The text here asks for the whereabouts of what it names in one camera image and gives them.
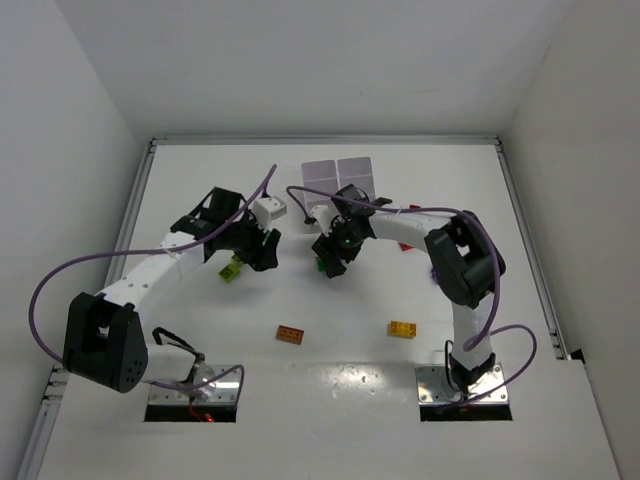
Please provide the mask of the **brown lego plate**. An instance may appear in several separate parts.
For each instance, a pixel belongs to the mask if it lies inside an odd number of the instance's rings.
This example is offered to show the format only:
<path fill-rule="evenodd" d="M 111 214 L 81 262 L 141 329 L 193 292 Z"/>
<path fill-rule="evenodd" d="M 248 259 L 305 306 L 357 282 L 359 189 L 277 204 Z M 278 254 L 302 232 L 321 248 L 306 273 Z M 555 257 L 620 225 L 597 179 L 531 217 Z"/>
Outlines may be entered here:
<path fill-rule="evenodd" d="M 301 345 L 304 339 L 304 331 L 301 329 L 280 325 L 277 328 L 275 338 L 286 343 Z"/>

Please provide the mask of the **yellow lego brick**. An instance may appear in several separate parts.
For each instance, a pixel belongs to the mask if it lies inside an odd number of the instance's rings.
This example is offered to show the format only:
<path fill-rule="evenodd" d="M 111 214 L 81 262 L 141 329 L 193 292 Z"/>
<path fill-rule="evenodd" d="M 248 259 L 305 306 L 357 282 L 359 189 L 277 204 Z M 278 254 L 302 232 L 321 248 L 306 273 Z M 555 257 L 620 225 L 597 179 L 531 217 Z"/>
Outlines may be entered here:
<path fill-rule="evenodd" d="M 388 334 L 396 338 L 413 339 L 417 336 L 417 324 L 403 321 L 391 321 Z"/>

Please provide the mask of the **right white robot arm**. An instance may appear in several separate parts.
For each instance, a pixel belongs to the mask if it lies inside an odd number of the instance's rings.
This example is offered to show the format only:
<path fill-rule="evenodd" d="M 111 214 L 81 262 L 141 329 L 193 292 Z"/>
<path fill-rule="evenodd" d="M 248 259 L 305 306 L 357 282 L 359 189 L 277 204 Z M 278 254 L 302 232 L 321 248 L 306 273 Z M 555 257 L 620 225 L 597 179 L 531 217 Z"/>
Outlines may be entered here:
<path fill-rule="evenodd" d="M 409 245 L 430 258 L 436 282 L 451 301 L 453 346 L 446 355 L 449 378 L 465 394 L 495 365 L 489 331 L 497 312 L 496 282 L 506 265 L 477 217 L 468 211 L 451 217 L 393 209 L 388 199 L 371 203 L 349 185 L 318 204 L 307 221 L 321 229 L 312 250 L 327 277 L 346 272 L 368 239 Z"/>

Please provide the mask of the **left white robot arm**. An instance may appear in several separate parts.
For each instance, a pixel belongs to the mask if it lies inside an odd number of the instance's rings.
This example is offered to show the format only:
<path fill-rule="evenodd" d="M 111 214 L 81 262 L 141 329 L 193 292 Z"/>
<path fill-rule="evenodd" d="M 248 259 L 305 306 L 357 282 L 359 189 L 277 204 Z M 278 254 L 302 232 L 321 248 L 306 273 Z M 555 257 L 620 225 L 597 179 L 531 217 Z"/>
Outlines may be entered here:
<path fill-rule="evenodd" d="M 190 392 L 205 356 L 189 344 L 148 342 L 144 323 L 158 302 L 214 253 L 226 250 L 256 272 L 277 267 L 281 234 L 272 228 L 286 213 L 277 197 L 245 200 L 214 188 L 169 229 L 159 247 L 120 280 L 96 294 L 81 293 L 69 307 L 62 354 L 72 374 L 120 393 L 140 383 Z"/>

